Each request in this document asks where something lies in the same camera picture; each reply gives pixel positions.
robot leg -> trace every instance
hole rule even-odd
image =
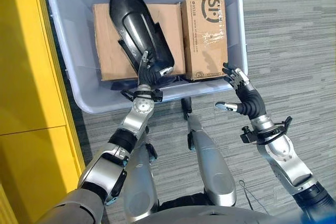
[[[188,146],[196,150],[199,171],[204,190],[218,206],[234,206],[236,187],[232,174],[213,140],[205,133],[196,116],[191,115],[191,99],[182,99],[182,107],[188,120]]]
[[[150,168],[150,156],[146,146],[146,133],[137,142],[126,167],[124,183],[124,212],[129,223],[157,212],[159,206]]]

cardboard box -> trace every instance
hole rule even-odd
[[[224,0],[185,0],[181,12],[186,77],[223,76],[223,62],[227,62]]]
[[[175,60],[172,74],[185,74],[180,4],[148,4],[154,22],[159,22]],[[120,36],[109,15],[109,4],[93,6],[96,47],[102,80],[137,78],[137,73],[119,45]]]

gray carpet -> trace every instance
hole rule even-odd
[[[332,197],[336,196],[335,6],[336,0],[244,0],[249,77],[274,121],[293,117],[288,136]],[[70,92],[69,96],[88,162],[127,111],[81,115]],[[241,142],[240,129],[248,119],[214,108],[216,101],[223,100],[237,98],[233,91],[195,97],[193,108],[233,173],[236,206],[248,208],[238,183],[243,179],[270,214],[297,208],[256,147]],[[187,149],[180,102],[156,105],[149,127],[149,138],[159,155],[152,172],[160,202],[201,192],[196,155]],[[125,223],[122,195],[106,208],[103,223]],[[255,200],[251,203],[262,211]]]

screw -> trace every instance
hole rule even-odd
[[[244,126],[241,130],[244,131],[245,134],[251,132],[248,126]]]

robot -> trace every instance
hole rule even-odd
[[[204,192],[159,204],[150,170],[150,162],[157,155],[146,139],[147,123],[153,114],[154,102],[162,100],[162,93],[152,87],[157,78],[169,73],[171,68],[162,69],[155,78],[149,78],[147,56],[145,51],[130,112],[86,167],[78,188],[38,223],[99,223],[104,205],[114,202],[122,187],[128,222],[277,223],[276,217],[232,207],[236,202],[233,177],[219,149],[192,114],[190,98],[182,99],[182,107],[188,121],[188,147],[196,152]],[[243,71],[226,63],[223,66],[224,80],[233,87],[241,103],[217,102],[216,107],[249,117],[253,130],[244,127],[241,139],[244,143],[256,144],[275,176],[303,210],[302,221],[335,216],[335,201],[297,156],[286,135],[291,118],[274,123],[266,113],[262,97]]]

